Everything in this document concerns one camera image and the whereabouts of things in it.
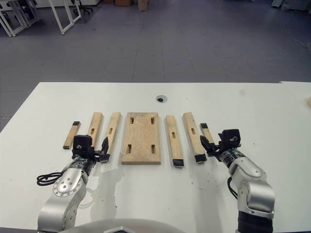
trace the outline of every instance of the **floor tile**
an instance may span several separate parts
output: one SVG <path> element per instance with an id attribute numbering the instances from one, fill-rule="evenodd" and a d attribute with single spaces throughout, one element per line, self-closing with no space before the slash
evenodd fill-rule
<path id="1" fill-rule="evenodd" d="M 103 83 L 131 83 L 133 81 L 133 73 L 104 73 L 101 82 Z"/>
<path id="2" fill-rule="evenodd" d="M 0 117 L 12 117 L 29 94 L 25 91 L 0 92 Z"/>
<path id="3" fill-rule="evenodd" d="M 199 83 L 227 83 L 229 79 L 225 73 L 196 73 Z"/>
<path id="4" fill-rule="evenodd" d="M 0 117 L 0 132 L 4 129 L 6 124 L 10 121 L 11 117 Z"/>
<path id="5" fill-rule="evenodd" d="M 134 83 L 164 83 L 164 73 L 134 73 Z"/>
<path id="6" fill-rule="evenodd" d="M 134 72 L 134 58 L 110 58 L 105 72 Z"/>
<path id="7" fill-rule="evenodd" d="M 254 69 L 244 58 L 220 57 L 219 62 L 225 72 L 254 73 Z"/>
<path id="8" fill-rule="evenodd" d="M 222 73 L 223 67 L 217 58 L 210 57 L 192 57 L 194 71 L 197 73 Z"/>
<path id="9" fill-rule="evenodd" d="M 41 75 L 40 72 L 19 72 L 19 70 L 2 72 L 0 91 L 32 91 Z"/>
<path id="10" fill-rule="evenodd" d="M 284 81 L 282 74 L 227 73 L 231 83 L 278 83 Z"/>
<path id="11" fill-rule="evenodd" d="M 166 83 L 195 83 L 195 73 L 164 73 Z"/>

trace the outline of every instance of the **white desk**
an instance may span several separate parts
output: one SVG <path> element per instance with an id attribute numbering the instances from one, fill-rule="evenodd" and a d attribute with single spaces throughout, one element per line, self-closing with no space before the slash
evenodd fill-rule
<path id="1" fill-rule="evenodd" d="M 25 15 L 25 13 L 23 12 L 23 9 L 22 7 L 20 6 L 18 0 L 8 0 L 10 2 L 10 6 L 15 14 L 15 16 L 17 17 L 19 23 L 20 23 L 20 26 L 17 27 L 16 29 L 12 29 L 9 22 L 6 20 L 6 18 L 4 17 L 3 13 L 0 11 L 0 18 L 1 18 L 1 25 L 4 27 L 6 33 L 8 34 L 9 37 L 12 37 L 12 36 L 16 36 L 17 33 L 23 31 L 24 29 L 26 28 L 29 28 L 31 27 L 31 25 L 35 22 L 37 22 L 38 20 L 41 20 L 40 17 L 38 16 L 38 13 L 37 13 L 37 10 L 36 10 L 36 7 L 35 7 L 35 4 L 33 2 L 33 0 L 27 0 L 27 4 L 32 12 L 32 14 L 34 15 L 34 18 L 33 19 L 28 19 Z M 78 11 L 78 16 L 76 18 L 73 18 L 72 17 L 72 14 L 70 12 L 70 9 L 69 9 L 69 5 L 68 5 L 68 0 L 62 0 L 63 1 L 63 6 L 65 7 L 65 10 L 66 10 L 66 13 L 67 13 L 67 16 L 68 16 L 68 19 L 69 19 L 69 24 L 63 28 L 60 20 L 59 20 L 59 17 L 58 17 L 58 14 L 57 14 L 57 11 L 55 9 L 55 5 L 54 5 L 54 0 L 49 0 L 49 4 L 50 4 L 50 7 L 53 11 L 53 14 L 54 14 L 54 17 L 56 19 L 56 22 L 57 22 L 57 25 L 59 27 L 59 30 L 61 32 L 62 35 L 65 34 L 66 31 L 68 31 L 71 27 L 74 26 L 74 24 L 79 20 L 81 19 L 81 12 L 80 12 L 80 9 L 79 9 L 79 5 L 78 5 L 78 2 L 77 0 L 75 0 L 75 6 L 76 6 L 76 9 Z"/>
<path id="2" fill-rule="evenodd" d="M 158 95 L 168 101 L 157 103 Z M 89 177 L 76 225 L 131 217 L 188 233 L 233 233 L 238 210 L 227 168 L 213 158 L 198 165 L 190 155 L 181 116 L 192 111 L 216 140 L 223 129 L 240 129 L 241 151 L 264 168 L 275 190 L 275 232 L 311 230 L 311 111 L 281 83 L 40 83 L 0 134 L 1 227 L 37 228 L 52 187 L 37 186 L 35 178 L 71 160 L 62 149 L 71 124 L 81 121 L 85 134 L 94 111 L 104 114 L 100 140 L 112 112 L 122 113 L 122 123 L 109 163 L 97 164 Z M 161 165 L 120 164 L 127 112 L 159 113 Z M 183 169 L 171 164 L 165 115 L 176 117 Z"/>

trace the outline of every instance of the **table leg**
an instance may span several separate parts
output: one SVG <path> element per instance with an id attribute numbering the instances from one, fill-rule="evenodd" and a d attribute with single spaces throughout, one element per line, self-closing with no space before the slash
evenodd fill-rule
<path id="1" fill-rule="evenodd" d="M 27 22 L 25 21 L 21 11 L 23 9 L 21 9 L 20 4 L 18 3 L 18 1 L 10 1 L 10 6 L 12 8 L 12 10 L 14 11 L 14 14 L 16 15 L 17 20 L 19 21 L 19 23 L 21 24 L 22 27 L 25 28 L 29 28 Z"/>
<path id="2" fill-rule="evenodd" d="M 81 19 L 82 17 L 81 17 L 81 12 L 80 12 L 80 8 L 79 8 L 79 5 L 78 5 L 78 1 L 75 0 L 74 2 L 75 2 L 75 5 L 76 5 L 76 7 L 77 7 L 77 12 L 78 12 L 77 18 L 75 18 L 75 19 L 73 20 L 73 22 L 75 23 L 75 22 L 77 22 L 79 19 Z"/>
<path id="3" fill-rule="evenodd" d="M 64 7 L 65 7 L 65 10 L 66 10 L 69 22 L 70 22 L 71 26 L 73 27 L 74 23 L 73 23 L 73 19 L 72 19 L 72 15 L 71 15 L 71 12 L 70 12 L 70 9 L 69 9 L 68 2 L 67 2 L 67 0 L 63 0 L 63 2 L 64 2 Z"/>
<path id="4" fill-rule="evenodd" d="M 68 24 L 65 28 L 62 27 L 62 25 L 61 25 L 61 23 L 60 23 L 60 21 L 59 21 L 59 17 L 58 17 L 58 15 L 57 15 L 56 10 L 55 10 L 55 6 L 54 6 L 54 4 L 53 4 L 53 0 L 49 0 L 50 6 L 51 6 L 51 8 L 52 8 L 52 11 L 53 11 L 54 16 L 55 16 L 55 19 L 56 19 L 56 21 L 57 21 L 59 30 L 60 30 L 60 32 L 61 32 L 62 35 L 64 35 L 66 31 L 68 31 L 71 27 L 73 27 L 73 26 L 74 26 L 74 23 L 75 23 L 76 21 L 78 21 L 78 19 L 81 18 L 81 13 L 80 13 L 80 11 L 78 11 L 78 12 L 79 12 L 79 16 L 78 16 L 77 18 L 75 18 L 75 19 L 72 19 L 72 15 L 71 15 L 71 13 L 70 13 L 69 5 L 68 5 L 68 3 L 66 2 L 66 0 L 63 0 L 63 1 L 64 1 L 64 6 L 65 6 L 65 10 L 66 10 L 68 19 L 69 19 L 69 21 L 70 21 L 70 24 Z"/>
<path id="5" fill-rule="evenodd" d="M 58 24 L 59 30 L 60 30 L 61 34 L 64 35 L 65 32 L 64 32 L 64 29 L 63 29 L 63 27 L 62 27 L 62 24 L 61 24 L 60 21 L 59 21 L 59 17 L 58 17 L 58 14 L 57 14 L 56 10 L 55 10 L 55 6 L 54 6 L 54 4 L 53 4 L 53 0 L 49 0 L 49 3 L 50 3 L 50 6 L 51 6 L 51 8 L 52 8 L 52 11 L 53 11 L 53 13 L 54 13 L 54 16 L 55 16 L 56 22 L 57 22 L 57 24 Z"/>
<path id="6" fill-rule="evenodd" d="M 5 23 L 3 22 L 2 17 L 0 17 L 0 24 L 4 28 L 4 30 L 8 34 L 8 36 L 12 37 L 12 34 L 10 33 L 9 29 L 6 27 Z"/>

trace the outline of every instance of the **rectangular slot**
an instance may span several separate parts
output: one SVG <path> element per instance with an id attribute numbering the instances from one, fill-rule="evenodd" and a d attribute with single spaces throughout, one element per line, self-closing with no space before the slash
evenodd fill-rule
<path id="1" fill-rule="evenodd" d="M 132 151 L 132 145 L 131 145 L 131 144 L 128 144 L 128 145 L 127 145 L 127 149 L 126 149 L 126 153 L 127 153 L 127 154 L 130 154 L 131 151 Z"/>
<path id="2" fill-rule="evenodd" d="M 102 123 L 103 115 L 102 113 L 93 113 L 93 117 L 91 120 L 91 124 L 89 125 L 87 135 L 92 137 L 92 146 L 95 147 L 97 143 L 97 137 L 100 133 L 101 123 Z"/>

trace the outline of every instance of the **wooden board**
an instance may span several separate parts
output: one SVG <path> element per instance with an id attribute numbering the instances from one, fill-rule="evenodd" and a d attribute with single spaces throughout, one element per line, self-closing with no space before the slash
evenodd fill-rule
<path id="1" fill-rule="evenodd" d="M 208 129 L 207 124 L 206 123 L 201 123 L 200 127 L 201 127 L 203 135 L 208 139 L 209 143 L 215 144 L 214 143 L 214 139 L 213 139 L 212 135 L 210 134 L 210 131 Z"/>
<path id="2" fill-rule="evenodd" d="M 106 135 L 105 135 L 105 138 L 108 137 L 109 148 L 108 148 L 108 152 L 106 156 L 100 160 L 100 162 L 102 163 L 108 162 L 109 157 L 112 154 L 114 141 L 115 141 L 118 127 L 119 127 L 120 119 L 121 119 L 121 113 L 113 113 L 110 117 L 110 121 L 109 121 Z"/>
<path id="3" fill-rule="evenodd" d="M 128 113 L 122 164 L 161 164 L 157 113 Z"/>
<path id="4" fill-rule="evenodd" d="M 102 113 L 93 113 L 92 121 L 88 129 L 87 135 L 92 137 L 92 146 L 95 147 L 97 143 L 97 136 L 98 132 L 101 127 L 101 121 L 102 121 L 103 115 Z"/>
<path id="5" fill-rule="evenodd" d="M 171 155 L 173 165 L 176 167 L 184 166 L 184 157 L 181 150 L 177 125 L 174 116 L 166 116 L 167 133 L 170 139 Z"/>
<path id="6" fill-rule="evenodd" d="M 73 138 L 76 136 L 77 132 L 78 132 L 78 129 L 80 127 L 80 122 L 79 121 L 74 121 L 73 124 L 72 124 L 72 127 L 68 133 L 68 136 L 64 142 L 64 145 L 63 145 L 63 148 L 65 150 L 69 150 L 71 145 L 72 145 L 72 142 L 73 142 Z"/>
<path id="7" fill-rule="evenodd" d="M 189 137 L 189 141 L 191 144 L 192 154 L 197 163 L 202 163 L 206 161 L 205 150 L 201 145 L 201 141 L 199 138 L 198 130 L 196 128 L 196 124 L 193 119 L 192 112 L 184 113 L 183 121 L 185 123 L 186 132 Z"/>

